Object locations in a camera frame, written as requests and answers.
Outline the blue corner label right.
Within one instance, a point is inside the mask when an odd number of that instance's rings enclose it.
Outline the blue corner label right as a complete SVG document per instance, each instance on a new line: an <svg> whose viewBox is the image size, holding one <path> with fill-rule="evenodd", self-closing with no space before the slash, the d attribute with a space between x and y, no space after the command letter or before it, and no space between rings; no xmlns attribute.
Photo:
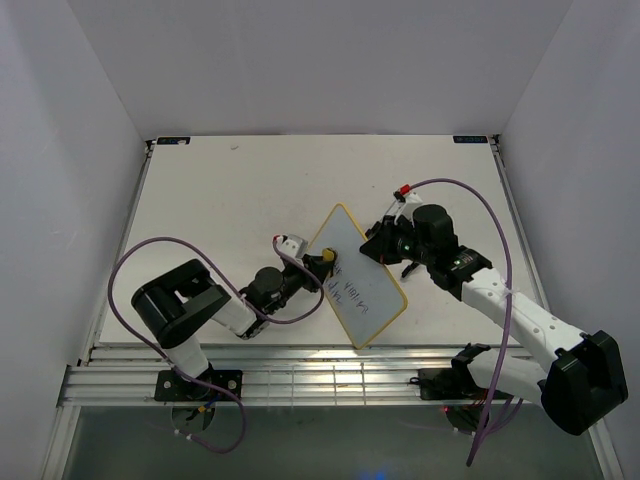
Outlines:
<svg viewBox="0 0 640 480"><path fill-rule="evenodd" d="M488 144L489 140L484 135L453 135L455 144Z"/></svg>

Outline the aluminium rail frame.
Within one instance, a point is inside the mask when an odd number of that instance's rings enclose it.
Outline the aluminium rail frame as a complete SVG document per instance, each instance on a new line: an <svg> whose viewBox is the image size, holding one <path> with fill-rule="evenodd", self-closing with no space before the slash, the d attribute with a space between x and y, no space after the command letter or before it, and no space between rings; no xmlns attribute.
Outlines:
<svg viewBox="0 0 640 480"><path fill-rule="evenodd" d="M446 368L453 348L349 348L212 346L204 353L216 369L243 373L247 407L414 406L409 380L421 368ZM61 406L153 406L160 371L167 365L148 348L98 347L67 369Z"/></svg>

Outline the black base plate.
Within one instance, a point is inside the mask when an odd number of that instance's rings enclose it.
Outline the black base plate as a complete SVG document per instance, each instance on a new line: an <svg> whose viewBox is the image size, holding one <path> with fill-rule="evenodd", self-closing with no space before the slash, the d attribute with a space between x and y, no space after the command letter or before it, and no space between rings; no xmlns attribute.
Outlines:
<svg viewBox="0 0 640 480"><path fill-rule="evenodd" d="M242 395L242 370L206 371L199 380L230 391L238 399ZM163 370L157 375L153 399L157 402L217 402L231 398L216 389L188 381L173 370Z"/></svg>
<svg viewBox="0 0 640 480"><path fill-rule="evenodd" d="M408 380L408 384L419 389L422 400L471 400L486 398L487 388L473 381L466 369L422 368Z"/></svg>

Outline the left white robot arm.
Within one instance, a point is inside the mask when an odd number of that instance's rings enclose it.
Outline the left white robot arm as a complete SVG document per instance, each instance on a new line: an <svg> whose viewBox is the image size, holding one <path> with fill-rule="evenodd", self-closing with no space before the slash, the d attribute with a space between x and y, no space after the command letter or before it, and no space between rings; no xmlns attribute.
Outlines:
<svg viewBox="0 0 640 480"><path fill-rule="evenodd" d="M204 264L190 260L138 289L131 305L160 348L181 372L178 388L190 399L205 397L212 387L213 368L196 332L208 321L222 325L242 340L267 326L262 317L283 309L300 290L315 293L333 273L337 254L304 254L282 269L264 267L243 289L231 295L216 283Z"/></svg>

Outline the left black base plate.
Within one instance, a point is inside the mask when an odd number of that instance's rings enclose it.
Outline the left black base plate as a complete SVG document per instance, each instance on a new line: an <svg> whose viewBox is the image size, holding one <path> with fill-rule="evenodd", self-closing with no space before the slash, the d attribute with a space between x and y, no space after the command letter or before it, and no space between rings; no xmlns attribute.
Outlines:
<svg viewBox="0 0 640 480"><path fill-rule="evenodd" d="M199 380L230 391L238 399L242 395L242 370L206 371ZM188 381L173 370L163 370L157 375L153 399L157 402L217 402L231 398L216 389Z"/></svg>

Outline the blue corner label left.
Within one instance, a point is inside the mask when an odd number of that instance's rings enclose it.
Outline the blue corner label left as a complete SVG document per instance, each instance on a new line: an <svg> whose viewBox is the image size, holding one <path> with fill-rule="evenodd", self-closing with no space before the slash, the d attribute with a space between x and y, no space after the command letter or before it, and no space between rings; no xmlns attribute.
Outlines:
<svg viewBox="0 0 640 480"><path fill-rule="evenodd" d="M169 136L169 137L158 137L156 140L156 145L189 145L191 142L191 138L187 137L177 137L177 136Z"/></svg>

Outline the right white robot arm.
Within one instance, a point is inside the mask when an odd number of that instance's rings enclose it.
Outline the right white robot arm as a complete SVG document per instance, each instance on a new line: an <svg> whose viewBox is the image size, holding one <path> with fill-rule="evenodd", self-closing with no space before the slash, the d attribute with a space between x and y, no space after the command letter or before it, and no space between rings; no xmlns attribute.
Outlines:
<svg viewBox="0 0 640 480"><path fill-rule="evenodd" d="M410 217L384 216L367 231L360 251L382 265L407 261L425 267L436 286L502 327L531 356L522 360L468 344L450 367L424 380L436 395L474 397L494 386L542 407L571 435L582 434L628 399L615 339L602 330L587 334L508 289L488 259L459 243L443 207L429 204Z"/></svg>

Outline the black whiteboard foot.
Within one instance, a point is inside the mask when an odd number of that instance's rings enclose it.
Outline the black whiteboard foot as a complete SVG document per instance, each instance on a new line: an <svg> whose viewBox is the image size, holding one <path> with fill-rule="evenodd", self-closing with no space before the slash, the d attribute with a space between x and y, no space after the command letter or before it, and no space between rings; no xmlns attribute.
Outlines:
<svg viewBox="0 0 640 480"><path fill-rule="evenodd" d="M416 269L421 266L419 262L411 262L401 272L401 279L406 280Z"/></svg>

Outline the yellow whiteboard eraser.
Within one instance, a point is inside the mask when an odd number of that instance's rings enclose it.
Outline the yellow whiteboard eraser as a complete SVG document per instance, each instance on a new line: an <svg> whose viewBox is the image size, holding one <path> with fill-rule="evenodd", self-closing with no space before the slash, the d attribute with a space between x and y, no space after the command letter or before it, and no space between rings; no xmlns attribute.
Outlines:
<svg viewBox="0 0 640 480"><path fill-rule="evenodd" d="M331 248L324 248L322 258L325 262L334 263L337 259L337 253Z"/></svg>

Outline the blue corner label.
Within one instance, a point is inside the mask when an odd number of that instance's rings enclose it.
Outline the blue corner label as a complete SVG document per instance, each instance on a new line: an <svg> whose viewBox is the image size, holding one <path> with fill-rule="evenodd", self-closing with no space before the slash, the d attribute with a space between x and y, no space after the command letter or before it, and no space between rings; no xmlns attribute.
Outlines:
<svg viewBox="0 0 640 480"><path fill-rule="evenodd" d="M488 144L489 140L484 135L453 135L455 144Z"/></svg>
<svg viewBox="0 0 640 480"><path fill-rule="evenodd" d="M156 140L156 145L189 145L191 142L191 138L187 137L177 137L177 136L169 136L169 137L158 137Z"/></svg>

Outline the yellow-framed small whiteboard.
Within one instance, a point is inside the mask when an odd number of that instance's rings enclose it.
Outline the yellow-framed small whiteboard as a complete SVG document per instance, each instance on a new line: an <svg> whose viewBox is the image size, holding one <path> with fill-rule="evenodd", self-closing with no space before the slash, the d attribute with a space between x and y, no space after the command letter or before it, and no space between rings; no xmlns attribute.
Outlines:
<svg viewBox="0 0 640 480"><path fill-rule="evenodd" d="M325 297L352 346L369 345L408 307L408 299L389 269L359 248L364 231L342 204L336 204L309 243L308 253L335 252L333 274L324 282Z"/></svg>

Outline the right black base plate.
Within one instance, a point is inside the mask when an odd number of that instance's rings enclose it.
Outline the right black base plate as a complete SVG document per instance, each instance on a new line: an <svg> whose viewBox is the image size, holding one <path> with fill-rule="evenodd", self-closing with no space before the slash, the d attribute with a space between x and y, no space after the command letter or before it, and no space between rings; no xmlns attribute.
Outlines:
<svg viewBox="0 0 640 480"><path fill-rule="evenodd" d="M466 369L422 368L408 380L408 384L419 389L422 400L471 400L486 398L487 388L473 381Z"/></svg>

